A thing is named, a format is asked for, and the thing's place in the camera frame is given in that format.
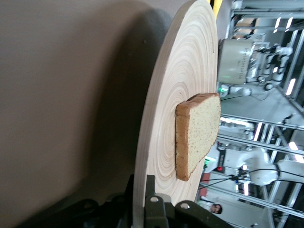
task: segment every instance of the round wooden cutting board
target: round wooden cutting board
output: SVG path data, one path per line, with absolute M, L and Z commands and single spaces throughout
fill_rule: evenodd
M 134 227 L 143 227 L 147 175 L 155 175 L 156 193 L 171 196 L 173 205 L 195 200 L 204 160 L 188 181 L 176 178 L 175 108 L 196 94 L 216 91 L 217 58 L 211 6 L 206 0 L 187 2 L 172 21 L 146 97 L 135 163 Z

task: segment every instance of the bread crust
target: bread crust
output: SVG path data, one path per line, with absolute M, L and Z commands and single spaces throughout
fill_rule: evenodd
M 188 173 L 188 164 L 189 164 L 188 134 L 189 134 L 189 124 L 190 124 L 190 110 L 198 106 L 199 104 L 203 103 L 206 99 L 211 98 L 213 96 L 218 97 L 219 99 L 218 93 L 198 94 L 190 98 L 188 101 L 178 104 L 176 107 L 175 110 L 176 175 L 177 178 L 182 181 L 188 181 L 192 172 L 194 172 L 194 170 L 192 170 L 191 173 Z

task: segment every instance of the bolt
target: bolt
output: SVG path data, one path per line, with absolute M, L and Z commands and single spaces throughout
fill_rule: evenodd
M 153 197 L 151 197 L 150 201 L 152 203 L 156 203 L 156 202 L 158 202 L 158 198 L 156 196 L 153 196 Z
M 185 210 L 187 210 L 187 209 L 190 208 L 190 206 L 189 206 L 188 203 L 182 203 L 182 204 L 180 205 L 180 207 L 183 208 L 183 209 L 185 209 Z

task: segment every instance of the wooden board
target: wooden board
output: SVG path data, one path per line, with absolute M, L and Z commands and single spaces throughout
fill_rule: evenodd
M 194 200 L 204 161 L 189 181 L 176 178 L 175 108 L 198 93 L 216 90 L 218 41 L 205 0 L 185 3 L 174 17 L 158 55 L 146 97 L 135 162 L 133 225 L 143 227 L 147 174 L 172 203 Z

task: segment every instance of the slice of bread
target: slice of bread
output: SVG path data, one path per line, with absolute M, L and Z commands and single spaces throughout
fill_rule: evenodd
M 217 93 L 199 94 L 176 107 L 176 174 L 187 181 L 215 143 L 220 122 Z

